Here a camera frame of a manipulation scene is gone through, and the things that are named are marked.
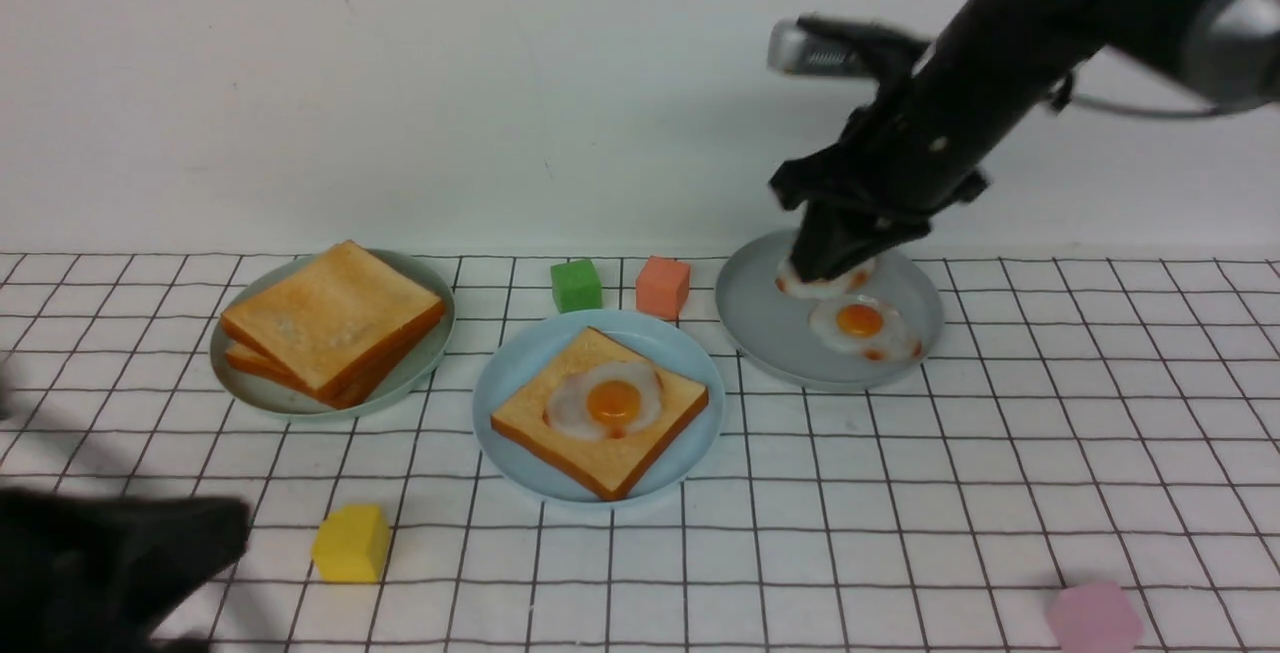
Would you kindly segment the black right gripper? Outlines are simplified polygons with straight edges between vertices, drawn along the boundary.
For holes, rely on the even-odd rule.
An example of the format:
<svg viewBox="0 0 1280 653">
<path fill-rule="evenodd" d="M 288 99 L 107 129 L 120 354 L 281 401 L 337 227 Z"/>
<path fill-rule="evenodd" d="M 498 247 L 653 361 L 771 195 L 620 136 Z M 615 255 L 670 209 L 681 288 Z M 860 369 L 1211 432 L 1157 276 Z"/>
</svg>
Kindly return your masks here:
<svg viewBox="0 0 1280 653">
<path fill-rule="evenodd" d="M 863 143 L 873 132 L 872 105 L 847 117 L 835 143 L 805 157 L 791 157 L 769 179 L 781 207 L 803 207 L 803 220 L 788 252 L 791 269 L 804 283 L 833 280 L 872 259 L 931 234 L 933 216 L 954 205 L 969 205 L 989 188 L 980 166 L 933 192 L 910 182 L 887 164 L 873 163 Z"/>
</svg>

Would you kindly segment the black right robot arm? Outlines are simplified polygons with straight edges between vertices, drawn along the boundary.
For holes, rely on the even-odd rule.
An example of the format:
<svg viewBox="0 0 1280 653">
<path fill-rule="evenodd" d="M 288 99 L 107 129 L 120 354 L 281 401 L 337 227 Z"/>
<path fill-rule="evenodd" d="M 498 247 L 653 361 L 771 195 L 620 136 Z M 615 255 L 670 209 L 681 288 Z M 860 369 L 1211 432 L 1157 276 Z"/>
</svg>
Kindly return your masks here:
<svg viewBox="0 0 1280 653">
<path fill-rule="evenodd" d="M 804 215 L 801 280 L 844 275 L 988 187 L 984 157 L 1038 105 L 1084 102 L 1075 70 L 1111 47 L 1226 117 L 1277 102 L 1277 0 L 968 0 L 936 38 L 874 20 L 780 20 L 768 65 L 876 79 L 838 140 L 783 163 L 771 189 Z"/>
</svg>

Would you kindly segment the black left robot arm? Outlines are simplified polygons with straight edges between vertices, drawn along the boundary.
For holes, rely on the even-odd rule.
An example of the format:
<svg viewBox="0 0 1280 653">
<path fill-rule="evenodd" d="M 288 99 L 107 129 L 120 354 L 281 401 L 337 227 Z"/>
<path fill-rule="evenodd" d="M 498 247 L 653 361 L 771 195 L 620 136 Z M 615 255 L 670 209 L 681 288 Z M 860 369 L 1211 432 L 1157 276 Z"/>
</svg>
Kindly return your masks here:
<svg viewBox="0 0 1280 653">
<path fill-rule="evenodd" d="M 5 652 L 215 652 L 209 635 L 161 639 L 161 624 L 250 543 L 232 496 L 1 494 Z"/>
</svg>

